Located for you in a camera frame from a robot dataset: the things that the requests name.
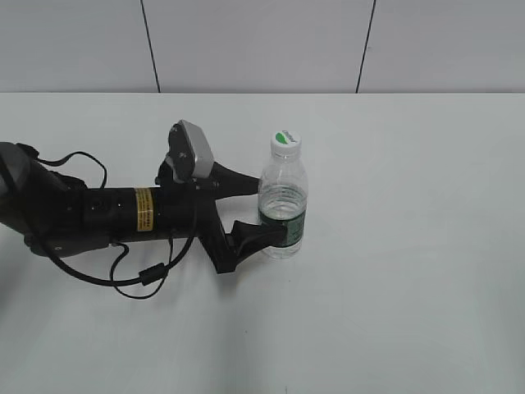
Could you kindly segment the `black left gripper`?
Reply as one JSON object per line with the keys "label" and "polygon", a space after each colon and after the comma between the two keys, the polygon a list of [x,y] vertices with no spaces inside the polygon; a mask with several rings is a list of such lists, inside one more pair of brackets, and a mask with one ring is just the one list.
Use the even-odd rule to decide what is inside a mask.
{"label": "black left gripper", "polygon": [[162,163],[155,183],[155,229],[175,237],[199,239],[218,274],[233,273],[236,257],[247,259],[269,246],[278,246],[286,236],[282,225],[234,221],[228,240],[216,201],[258,193],[259,179],[235,172],[215,162],[206,178],[184,183],[173,180],[174,170]]}

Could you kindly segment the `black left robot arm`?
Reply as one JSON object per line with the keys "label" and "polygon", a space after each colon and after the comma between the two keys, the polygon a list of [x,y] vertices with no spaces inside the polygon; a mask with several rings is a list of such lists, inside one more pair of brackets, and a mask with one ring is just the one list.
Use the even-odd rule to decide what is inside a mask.
{"label": "black left robot arm", "polygon": [[225,232],[216,202],[254,195],[258,179],[215,163],[209,177],[173,180],[162,163],[154,187],[89,188],[48,169],[29,145],[1,144],[1,223],[24,237],[37,255],[71,257],[110,244],[172,238],[199,239],[217,273],[286,238],[282,224],[236,221]]}

